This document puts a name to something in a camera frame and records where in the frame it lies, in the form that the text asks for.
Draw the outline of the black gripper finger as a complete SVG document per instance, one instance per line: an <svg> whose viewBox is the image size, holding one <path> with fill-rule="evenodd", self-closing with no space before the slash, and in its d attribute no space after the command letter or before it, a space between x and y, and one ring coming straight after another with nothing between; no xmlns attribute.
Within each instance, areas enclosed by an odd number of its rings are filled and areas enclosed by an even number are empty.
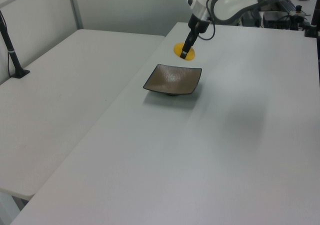
<svg viewBox="0 0 320 225"><path fill-rule="evenodd" d="M180 54L180 57L182 59L186 59L189 51L191 50L192 46L194 45L195 41L197 40L197 33L194 30L191 30L184 42L184 45L182 47L182 52Z"/></svg>

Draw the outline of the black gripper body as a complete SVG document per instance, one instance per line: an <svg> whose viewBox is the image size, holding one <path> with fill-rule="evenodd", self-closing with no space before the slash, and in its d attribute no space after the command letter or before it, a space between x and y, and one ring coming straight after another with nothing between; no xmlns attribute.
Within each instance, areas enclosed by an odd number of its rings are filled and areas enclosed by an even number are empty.
<svg viewBox="0 0 320 225"><path fill-rule="evenodd" d="M196 17L194 14L191 15L188 27L190 28L190 32L192 34L203 34L207 31L208 27L210 25L209 20L201 20L198 17Z"/></svg>

